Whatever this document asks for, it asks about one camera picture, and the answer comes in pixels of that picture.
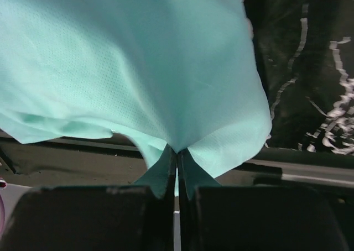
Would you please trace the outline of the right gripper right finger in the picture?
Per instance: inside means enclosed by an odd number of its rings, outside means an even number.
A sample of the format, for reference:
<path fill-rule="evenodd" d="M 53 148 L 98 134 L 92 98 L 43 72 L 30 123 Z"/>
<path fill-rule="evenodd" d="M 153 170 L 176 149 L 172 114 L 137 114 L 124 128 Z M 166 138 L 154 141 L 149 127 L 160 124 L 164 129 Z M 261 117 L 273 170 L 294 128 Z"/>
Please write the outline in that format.
<path fill-rule="evenodd" d="M 281 171 L 241 167 L 249 185 L 223 186 L 188 150 L 177 155 L 182 250 L 350 250 L 350 192 L 286 184 Z"/>

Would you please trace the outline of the teal t shirt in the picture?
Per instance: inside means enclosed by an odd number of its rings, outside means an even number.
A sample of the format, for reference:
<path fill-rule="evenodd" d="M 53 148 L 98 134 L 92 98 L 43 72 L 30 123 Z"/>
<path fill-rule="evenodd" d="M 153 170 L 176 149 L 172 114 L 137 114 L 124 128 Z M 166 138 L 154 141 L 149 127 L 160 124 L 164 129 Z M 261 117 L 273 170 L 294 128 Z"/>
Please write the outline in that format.
<path fill-rule="evenodd" d="M 218 177 L 272 128 L 242 0 L 1 0 L 1 129 L 128 137 Z"/>

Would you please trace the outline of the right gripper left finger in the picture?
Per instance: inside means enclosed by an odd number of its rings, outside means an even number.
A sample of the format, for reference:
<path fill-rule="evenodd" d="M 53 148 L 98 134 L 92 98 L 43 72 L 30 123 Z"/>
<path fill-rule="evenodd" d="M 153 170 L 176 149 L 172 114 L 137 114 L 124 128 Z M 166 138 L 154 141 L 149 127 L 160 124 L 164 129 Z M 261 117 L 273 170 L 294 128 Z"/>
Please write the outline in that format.
<path fill-rule="evenodd" d="M 40 187 L 17 202 L 2 250 L 172 250 L 176 154 L 134 183 Z"/>

